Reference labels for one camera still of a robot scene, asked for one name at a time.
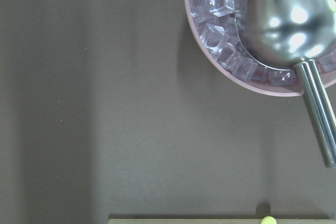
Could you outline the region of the clear ice cube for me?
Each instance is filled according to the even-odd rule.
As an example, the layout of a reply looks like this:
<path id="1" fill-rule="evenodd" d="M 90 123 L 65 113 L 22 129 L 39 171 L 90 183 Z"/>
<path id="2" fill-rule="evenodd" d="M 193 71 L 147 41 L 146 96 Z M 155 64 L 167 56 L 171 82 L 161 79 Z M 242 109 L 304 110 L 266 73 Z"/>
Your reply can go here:
<path id="1" fill-rule="evenodd" d="M 234 0 L 209 0 L 209 11 L 217 17 L 234 13 Z"/>
<path id="2" fill-rule="evenodd" d="M 200 36 L 206 49 L 215 55 L 221 54 L 229 38 L 223 27 L 214 24 L 206 24 Z"/>

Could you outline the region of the pink bowl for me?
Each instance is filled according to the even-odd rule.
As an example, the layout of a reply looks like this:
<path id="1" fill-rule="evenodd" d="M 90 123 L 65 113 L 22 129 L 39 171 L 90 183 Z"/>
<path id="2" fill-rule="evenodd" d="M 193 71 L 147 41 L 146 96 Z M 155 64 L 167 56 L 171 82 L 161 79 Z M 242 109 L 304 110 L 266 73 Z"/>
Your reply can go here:
<path id="1" fill-rule="evenodd" d="M 209 11 L 209 0 L 184 0 L 192 34 L 206 58 L 234 83 L 257 93 L 275 97 L 297 97 L 300 89 L 291 70 L 273 70 L 253 59 L 243 48 L 236 31 L 234 13 L 217 17 Z M 206 24 L 225 29 L 230 36 L 220 55 L 210 53 L 200 36 Z"/>

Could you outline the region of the bamboo cutting board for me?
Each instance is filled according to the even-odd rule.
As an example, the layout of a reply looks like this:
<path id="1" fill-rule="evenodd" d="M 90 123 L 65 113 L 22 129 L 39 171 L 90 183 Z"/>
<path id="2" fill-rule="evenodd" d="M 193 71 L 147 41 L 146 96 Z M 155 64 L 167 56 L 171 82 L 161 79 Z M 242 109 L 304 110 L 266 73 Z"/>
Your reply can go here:
<path id="1" fill-rule="evenodd" d="M 121 223 L 121 224 L 130 224 L 130 223 L 162 223 L 162 224 L 260 224 L 262 219 L 117 219 L 111 218 L 108 220 L 108 223 Z M 277 224 L 299 224 L 299 223 L 308 223 L 308 224 L 319 224 L 326 223 L 331 224 L 335 223 L 335 220 L 331 219 L 276 219 Z"/>

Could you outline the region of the metal ice scoop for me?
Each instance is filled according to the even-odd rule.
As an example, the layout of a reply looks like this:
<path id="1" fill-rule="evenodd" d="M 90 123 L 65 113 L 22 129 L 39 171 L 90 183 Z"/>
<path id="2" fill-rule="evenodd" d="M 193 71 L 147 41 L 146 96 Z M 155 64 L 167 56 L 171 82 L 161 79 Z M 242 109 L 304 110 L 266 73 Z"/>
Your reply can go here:
<path id="1" fill-rule="evenodd" d="M 243 47 L 262 65 L 295 72 L 324 164 L 335 168 L 335 116 L 317 61 L 335 44 L 335 0 L 234 0 Z"/>

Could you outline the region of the yellow plastic knife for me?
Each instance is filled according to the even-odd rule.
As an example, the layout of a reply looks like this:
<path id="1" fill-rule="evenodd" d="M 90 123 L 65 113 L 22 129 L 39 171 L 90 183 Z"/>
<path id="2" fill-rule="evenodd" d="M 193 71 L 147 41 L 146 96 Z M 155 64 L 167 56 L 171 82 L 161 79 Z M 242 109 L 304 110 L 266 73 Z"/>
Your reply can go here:
<path id="1" fill-rule="evenodd" d="M 262 218 L 260 224 L 277 224 L 277 220 L 272 216 L 265 216 Z"/>

